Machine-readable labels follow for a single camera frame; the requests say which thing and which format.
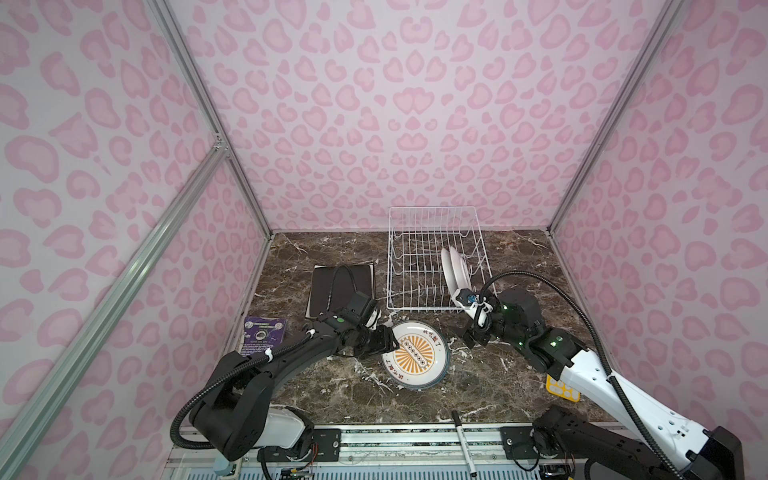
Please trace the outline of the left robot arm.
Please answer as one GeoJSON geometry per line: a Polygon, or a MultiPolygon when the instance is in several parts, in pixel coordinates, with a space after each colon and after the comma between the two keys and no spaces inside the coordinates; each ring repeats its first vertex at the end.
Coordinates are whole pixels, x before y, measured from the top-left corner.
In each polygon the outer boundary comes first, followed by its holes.
{"type": "Polygon", "coordinates": [[[222,357],[206,385],[180,409],[170,438],[179,448],[217,450],[236,461],[257,448],[301,459],[311,450],[314,424],[299,409],[273,407],[275,392],[298,373],[345,349],[354,358],[398,350],[391,327],[377,324],[380,311],[370,296],[356,293],[347,304],[316,320],[278,346],[250,356],[222,357]]]}

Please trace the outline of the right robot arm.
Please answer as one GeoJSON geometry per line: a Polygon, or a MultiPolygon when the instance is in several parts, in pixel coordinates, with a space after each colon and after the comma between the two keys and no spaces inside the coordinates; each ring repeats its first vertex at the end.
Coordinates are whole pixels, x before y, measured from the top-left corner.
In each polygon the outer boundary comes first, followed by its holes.
{"type": "Polygon", "coordinates": [[[539,456],[582,457],[629,479],[745,478],[735,434],[675,412],[612,370],[600,346],[589,348],[568,331],[547,326],[530,292],[513,288],[484,297],[456,287],[451,299],[471,318],[461,334],[469,347],[492,339],[511,345],[534,370],[585,395],[632,434],[553,406],[532,423],[527,443],[539,456]]]}

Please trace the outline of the black marker pen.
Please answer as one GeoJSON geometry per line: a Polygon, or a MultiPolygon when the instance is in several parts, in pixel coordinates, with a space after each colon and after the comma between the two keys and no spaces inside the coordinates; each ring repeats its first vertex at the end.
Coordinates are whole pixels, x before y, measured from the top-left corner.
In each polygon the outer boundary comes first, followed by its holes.
{"type": "Polygon", "coordinates": [[[453,423],[454,423],[454,428],[455,428],[455,430],[457,432],[457,437],[458,437],[458,440],[459,440],[459,444],[460,444],[460,448],[461,448],[462,454],[464,456],[465,462],[466,462],[467,467],[468,467],[469,477],[471,479],[476,479],[478,477],[478,471],[477,471],[477,467],[475,465],[475,462],[473,460],[472,454],[471,454],[470,449],[469,449],[469,444],[468,444],[468,441],[467,441],[467,438],[466,438],[466,434],[465,434],[465,430],[464,430],[464,427],[463,427],[463,423],[462,423],[460,414],[459,414],[459,412],[457,410],[452,410],[451,411],[451,417],[452,417],[452,420],[453,420],[453,423]]]}

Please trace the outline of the yellow calculator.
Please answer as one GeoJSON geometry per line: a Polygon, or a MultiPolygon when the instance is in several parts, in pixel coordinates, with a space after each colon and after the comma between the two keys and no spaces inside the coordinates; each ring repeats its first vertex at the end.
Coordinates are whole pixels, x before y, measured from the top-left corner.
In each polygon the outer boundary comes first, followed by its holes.
{"type": "Polygon", "coordinates": [[[563,381],[555,380],[551,376],[546,378],[546,390],[555,397],[578,403],[581,400],[581,393],[571,387],[568,387],[563,381]]]}

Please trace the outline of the purple book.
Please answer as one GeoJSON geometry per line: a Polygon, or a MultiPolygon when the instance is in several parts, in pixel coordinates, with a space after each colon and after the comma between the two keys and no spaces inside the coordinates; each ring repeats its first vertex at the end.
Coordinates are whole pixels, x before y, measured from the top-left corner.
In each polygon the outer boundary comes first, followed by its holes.
{"type": "Polygon", "coordinates": [[[285,332],[285,319],[246,317],[240,354],[250,356],[274,348],[283,342],[285,332]]]}

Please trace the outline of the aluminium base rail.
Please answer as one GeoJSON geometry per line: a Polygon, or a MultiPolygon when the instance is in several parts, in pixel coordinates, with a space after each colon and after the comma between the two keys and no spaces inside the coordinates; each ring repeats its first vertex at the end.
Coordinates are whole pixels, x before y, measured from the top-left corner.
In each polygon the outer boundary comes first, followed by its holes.
{"type": "MultiPolygon", "coordinates": [[[[582,479],[585,454],[538,457],[529,423],[465,423],[476,479],[582,479]]],[[[215,451],[172,449],[164,479],[471,479],[452,422],[322,425],[321,446],[297,462],[260,464],[251,451],[235,473],[218,477],[215,451]]]]}

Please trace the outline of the grey box on rail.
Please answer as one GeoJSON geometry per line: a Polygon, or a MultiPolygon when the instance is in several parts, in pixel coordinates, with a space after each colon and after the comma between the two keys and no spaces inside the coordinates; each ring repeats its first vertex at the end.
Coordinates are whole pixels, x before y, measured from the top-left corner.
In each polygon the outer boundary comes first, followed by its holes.
{"type": "Polygon", "coordinates": [[[229,477],[235,473],[236,464],[219,455],[214,460],[212,470],[218,477],[229,477]]]}

